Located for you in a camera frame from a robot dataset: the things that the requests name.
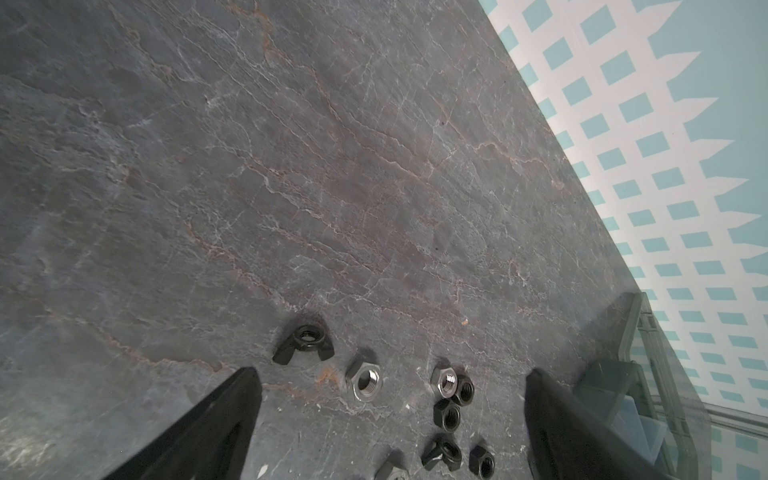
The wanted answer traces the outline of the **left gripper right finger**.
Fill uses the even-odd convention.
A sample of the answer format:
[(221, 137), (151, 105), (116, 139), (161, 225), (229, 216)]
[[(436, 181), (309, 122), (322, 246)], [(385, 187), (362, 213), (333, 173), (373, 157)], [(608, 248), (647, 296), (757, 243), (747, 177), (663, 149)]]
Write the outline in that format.
[(526, 377), (525, 424), (537, 479), (663, 479), (545, 370)]

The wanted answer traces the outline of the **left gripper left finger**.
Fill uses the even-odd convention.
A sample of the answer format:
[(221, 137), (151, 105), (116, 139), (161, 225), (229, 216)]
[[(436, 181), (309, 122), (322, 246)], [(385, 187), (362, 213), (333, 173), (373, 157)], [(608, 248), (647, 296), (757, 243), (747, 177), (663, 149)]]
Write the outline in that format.
[(257, 370), (243, 367), (109, 479), (239, 479), (262, 400)]

